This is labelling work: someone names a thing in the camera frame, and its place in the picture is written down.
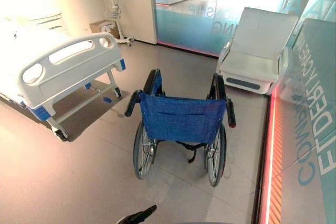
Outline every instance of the chair backrest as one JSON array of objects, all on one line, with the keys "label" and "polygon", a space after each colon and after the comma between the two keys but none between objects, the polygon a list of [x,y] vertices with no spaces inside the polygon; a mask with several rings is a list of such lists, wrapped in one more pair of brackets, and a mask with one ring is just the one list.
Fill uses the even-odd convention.
[{"label": "chair backrest", "polygon": [[226,100],[197,100],[140,94],[143,124],[149,138],[211,143],[226,110]]},{"label": "chair backrest", "polygon": [[297,20],[294,15],[245,7],[231,50],[277,60]]}]

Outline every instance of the bed rail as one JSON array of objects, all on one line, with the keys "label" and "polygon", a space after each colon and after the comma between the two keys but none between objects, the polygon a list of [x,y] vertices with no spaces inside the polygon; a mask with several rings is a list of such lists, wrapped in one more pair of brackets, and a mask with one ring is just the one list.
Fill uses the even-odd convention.
[{"label": "bed rail", "polygon": [[[105,38],[104,45],[100,41],[102,38]],[[51,55],[85,41],[92,43],[92,46],[67,55],[57,62],[50,61]],[[41,74],[27,83],[24,81],[24,74],[35,65],[41,66]],[[116,40],[109,33],[96,33],[75,38],[45,52],[20,71],[17,84],[28,106],[36,108],[44,105],[52,115],[55,114],[52,109],[54,102],[112,68],[118,71],[124,69],[124,62]]]}]

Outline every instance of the bed wheel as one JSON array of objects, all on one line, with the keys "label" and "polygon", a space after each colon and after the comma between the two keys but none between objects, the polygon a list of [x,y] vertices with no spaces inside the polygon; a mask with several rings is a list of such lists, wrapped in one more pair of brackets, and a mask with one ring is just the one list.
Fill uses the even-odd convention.
[{"label": "bed wheel", "polygon": [[121,91],[120,91],[120,89],[119,88],[115,88],[114,89],[114,94],[115,94],[116,97],[120,98],[121,97]]},{"label": "bed wheel", "polygon": [[63,132],[62,130],[57,130],[54,132],[54,134],[63,142],[68,139],[68,134],[66,132]]}]

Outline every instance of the recliner chair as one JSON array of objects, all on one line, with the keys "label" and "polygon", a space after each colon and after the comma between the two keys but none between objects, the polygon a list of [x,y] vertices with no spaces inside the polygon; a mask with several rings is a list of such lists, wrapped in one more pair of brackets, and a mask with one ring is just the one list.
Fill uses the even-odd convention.
[{"label": "recliner chair", "polygon": [[298,21],[294,15],[244,8],[233,39],[219,55],[216,72],[226,85],[271,94],[288,67],[286,43]]}]

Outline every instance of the black handle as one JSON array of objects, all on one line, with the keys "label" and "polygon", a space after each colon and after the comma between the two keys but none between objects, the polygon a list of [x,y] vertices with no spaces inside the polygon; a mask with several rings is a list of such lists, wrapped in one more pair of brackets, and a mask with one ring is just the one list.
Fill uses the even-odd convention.
[{"label": "black handle", "polygon": [[156,205],[147,208],[145,211],[137,212],[122,219],[118,224],[138,224],[143,222],[149,215],[156,210]]},{"label": "black handle", "polygon": [[233,109],[233,102],[231,101],[231,99],[227,99],[226,109],[227,109],[227,119],[229,122],[229,126],[231,128],[234,128],[236,127],[236,117],[235,117],[235,111]]},{"label": "black handle", "polygon": [[140,92],[141,92],[141,90],[136,90],[136,91],[132,94],[131,99],[130,99],[130,101],[128,102],[126,112],[124,113],[125,116],[131,116],[135,104],[136,104],[137,102],[140,102],[140,96],[139,96],[139,93],[140,93]]}]

